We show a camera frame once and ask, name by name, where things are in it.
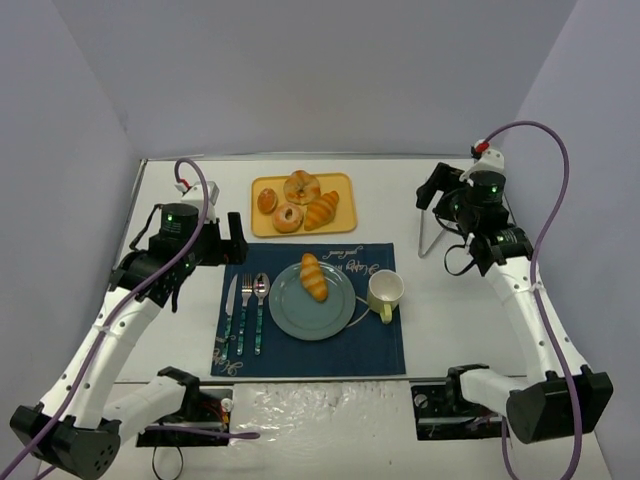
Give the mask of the small long bread roll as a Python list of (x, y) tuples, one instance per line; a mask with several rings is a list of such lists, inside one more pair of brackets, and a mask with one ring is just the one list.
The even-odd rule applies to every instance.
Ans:
[(311, 297), (319, 303), (328, 298), (328, 286), (317, 258), (311, 253), (304, 253), (300, 263), (300, 282)]

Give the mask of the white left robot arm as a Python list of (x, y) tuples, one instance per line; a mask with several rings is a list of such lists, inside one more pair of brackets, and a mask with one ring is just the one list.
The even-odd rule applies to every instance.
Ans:
[(19, 406), (10, 426), (26, 451), (80, 479), (98, 479), (122, 444), (166, 416), (193, 414), (200, 380), (175, 367), (161, 369), (126, 399), (108, 403), (133, 347), (199, 266), (240, 265), (248, 254), (241, 216), (219, 223), (184, 203), (155, 206), (160, 227), (145, 249), (136, 246), (112, 272), (103, 305), (82, 345), (53, 387), (34, 406)]

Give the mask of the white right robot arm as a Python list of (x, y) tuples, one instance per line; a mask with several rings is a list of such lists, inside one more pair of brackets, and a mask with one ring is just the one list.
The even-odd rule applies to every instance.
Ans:
[(447, 400), (455, 412), (481, 405), (503, 415), (516, 438), (531, 444), (592, 432), (612, 394), (609, 376), (591, 370), (568, 339), (550, 302), (526, 233), (503, 203), (506, 178), (466, 173), (440, 162), (416, 192), (416, 206), (462, 238), (461, 248), (491, 285), (524, 354), (523, 381), (486, 365), (452, 367)]

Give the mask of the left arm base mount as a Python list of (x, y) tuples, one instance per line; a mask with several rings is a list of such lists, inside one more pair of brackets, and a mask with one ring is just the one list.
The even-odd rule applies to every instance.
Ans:
[[(166, 415), (156, 425), (181, 426), (199, 430), (229, 432), (233, 390), (230, 388), (203, 388), (195, 406), (189, 413)], [(137, 448), (153, 447), (226, 447), (226, 438), (197, 435), (182, 431), (145, 431), (135, 440)]]

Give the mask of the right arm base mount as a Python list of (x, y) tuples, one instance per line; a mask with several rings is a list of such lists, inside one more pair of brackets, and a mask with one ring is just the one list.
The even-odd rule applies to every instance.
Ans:
[(484, 440), (501, 437), (501, 417), (478, 405), (454, 409), (444, 381), (411, 383), (418, 441)]

